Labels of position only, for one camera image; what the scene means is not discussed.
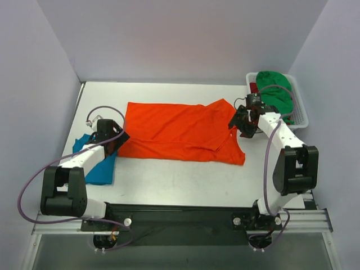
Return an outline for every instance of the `screw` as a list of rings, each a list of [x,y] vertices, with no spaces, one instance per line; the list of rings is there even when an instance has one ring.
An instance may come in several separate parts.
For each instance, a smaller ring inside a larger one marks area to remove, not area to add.
[[[241,224],[241,219],[240,218],[234,218],[233,223],[234,223],[234,225],[239,226]]]
[[[129,226],[131,225],[131,222],[132,222],[132,220],[131,220],[130,218],[125,218],[125,220],[124,220],[124,225],[125,225],[126,227],[129,227]]]
[[[280,225],[281,224],[281,218],[275,217],[275,224]]]

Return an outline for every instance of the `green cloth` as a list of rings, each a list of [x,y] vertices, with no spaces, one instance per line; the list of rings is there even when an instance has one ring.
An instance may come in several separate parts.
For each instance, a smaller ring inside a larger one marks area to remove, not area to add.
[[[291,84],[284,75],[275,71],[261,71],[256,76],[256,86],[259,91],[265,86],[277,84],[293,91]],[[278,87],[270,87],[261,92],[261,99],[266,105],[274,105],[280,114],[289,114],[293,108],[293,101],[289,93]],[[289,120],[288,117],[283,119],[286,123],[293,124],[294,121]]]

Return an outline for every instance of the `black base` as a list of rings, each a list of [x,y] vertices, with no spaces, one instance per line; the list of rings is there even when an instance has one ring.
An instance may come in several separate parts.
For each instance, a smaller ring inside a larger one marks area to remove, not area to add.
[[[234,218],[240,218],[236,226]],[[124,223],[130,218],[135,246],[231,246],[247,245],[245,231],[268,230],[274,217],[259,216],[257,208],[152,206],[108,204],[107,217]],[[82,231],[112,231],[112,224],[87,222]],[[119,229],[118,243],[129,240],[129,232]]]

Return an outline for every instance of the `gray wall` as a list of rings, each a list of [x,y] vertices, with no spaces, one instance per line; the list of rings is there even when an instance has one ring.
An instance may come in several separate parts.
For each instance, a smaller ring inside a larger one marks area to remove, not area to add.
[[[281,237],[265,253],[253,252],[247,245],[129,246],[103,255],[91,248],[90,235],[43,235],[34,270],[331,269],[321,233]]]
[[[61,154],[80,84],[35,0],[0,1],[0,48],[0,268],[19,269],[33,225],[16,199]],[[38,178],[23,203],[32,218],[40,191]]]
[[[310,125],[302,138],[320,151],[317,202],[328,207],[343,269],[360,264],[360,2],[329,0],[290,73]]]
[[[81,80],[245,83],[288,72],[326,0],[38,0]]]

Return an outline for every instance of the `white wall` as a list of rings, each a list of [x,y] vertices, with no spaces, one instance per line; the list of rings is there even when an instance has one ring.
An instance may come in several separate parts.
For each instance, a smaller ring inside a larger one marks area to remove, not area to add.
[[[300,84],[319,148],[316,201],[327,207],[343,269],[360,265],[360,2],[329,0],[290,73]]]
[[[287,72],[326,0],[38,0],[81,80],[244,83]]]
[[[0,1],[0,269],[19,269],[33,225],[16,200],[27,178],[58,157],[74,113],[79,80],[35,0]],[[41,179],[24,209],[39,209]]]

